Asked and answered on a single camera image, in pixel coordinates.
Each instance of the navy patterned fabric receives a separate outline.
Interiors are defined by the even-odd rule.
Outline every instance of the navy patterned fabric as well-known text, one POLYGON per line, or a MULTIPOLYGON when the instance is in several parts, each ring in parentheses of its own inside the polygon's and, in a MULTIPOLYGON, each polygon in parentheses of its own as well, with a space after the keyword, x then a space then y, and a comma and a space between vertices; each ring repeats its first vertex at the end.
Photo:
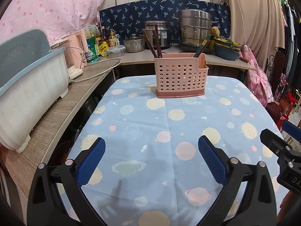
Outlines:
POLYGON ((101 10, 100 22, 106 32, 113 28, 120 34, 120 43, 131 34, 142 35, 146 20, 164 20, 169 22, 170 37, 173 43, 179 40, 179 11, 183 9, 200 9, 211 14, 212 21, 217 21, 221 36, 230 37, 230 7, 198 0, 143 0, 131 2, 101 10))

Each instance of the beige curtain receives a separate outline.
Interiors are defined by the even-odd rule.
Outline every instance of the beige curtain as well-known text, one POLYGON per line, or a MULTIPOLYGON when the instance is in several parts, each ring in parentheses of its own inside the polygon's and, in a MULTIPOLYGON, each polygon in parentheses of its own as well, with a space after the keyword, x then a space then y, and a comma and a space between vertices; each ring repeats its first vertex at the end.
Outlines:
POLYGON ((284 23, 279 0, 210 1, 230 6, 231 40, 246 43, 262 69, 267 57, 274 54, 277 47, 284 47, 284 23))

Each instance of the kitchen counter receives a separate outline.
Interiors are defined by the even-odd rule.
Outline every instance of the kitchen counter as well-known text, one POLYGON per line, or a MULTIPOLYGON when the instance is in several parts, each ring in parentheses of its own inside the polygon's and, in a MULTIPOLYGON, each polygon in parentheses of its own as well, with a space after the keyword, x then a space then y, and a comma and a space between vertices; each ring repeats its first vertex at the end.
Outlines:
MULTIPOLYGON (((172 46, 170 49, 167 49, 168 52, 178 52, 176 50, 176 47, 172 46)), ((154 63, 154 57, 150 50, 145 49, 142 52, 139 53, 127 53, 123 56, 121 65, 129 65, 129 64, 142 64, 142 63, 154 63)), ((207 65, 217 65, 217 66, 227 66, 227 67, 234 67, 234 68, 240 68, 240 69, 248 69, 248 70, 255 70, 257 69, 239 59, 235 61, 225 60, 222 58, 219 58, 215 55, 206 55, 206 61, 207 65)))
MULTIPOLYGON (((83 74, 76 80, 85 79, 112 67, 115 60, 97 63, 83 68, 83 74)), ((30 133, 31 139, 25 150, 16 151, 0 147, 3 162, 12 179, 28 198, 33 176, 39 163, 48 163, 67 126, 87 98, 108 75, 102 75, 68 86, 68 94, 55 101, 30 133)))

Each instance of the metal handle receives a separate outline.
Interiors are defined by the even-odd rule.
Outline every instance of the metal handle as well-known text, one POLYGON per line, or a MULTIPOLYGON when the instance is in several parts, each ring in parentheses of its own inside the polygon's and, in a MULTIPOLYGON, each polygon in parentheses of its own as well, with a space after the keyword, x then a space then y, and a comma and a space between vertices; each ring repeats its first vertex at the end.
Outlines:
POLYGON ((183 30, 185 31, 185 27, 188 26, 188 27, 192 27, 194 30, 195 30, 195 33, 197 32, 197 30, 195 29, 195 27, 193 27, 192 25, 182 25, 182 27, 184 28, 183 30))

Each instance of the dish soap bottle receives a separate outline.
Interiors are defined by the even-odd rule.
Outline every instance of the dish soap bottle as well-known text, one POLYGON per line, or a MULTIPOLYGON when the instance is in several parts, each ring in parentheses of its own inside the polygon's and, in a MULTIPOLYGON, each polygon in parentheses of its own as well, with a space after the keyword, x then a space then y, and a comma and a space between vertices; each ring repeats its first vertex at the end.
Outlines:
POLYGON ((109 36, 109 46, 110 47, 117 46, 117 36, 114 35, 113 29, 111 29, 111 33, 109 36))

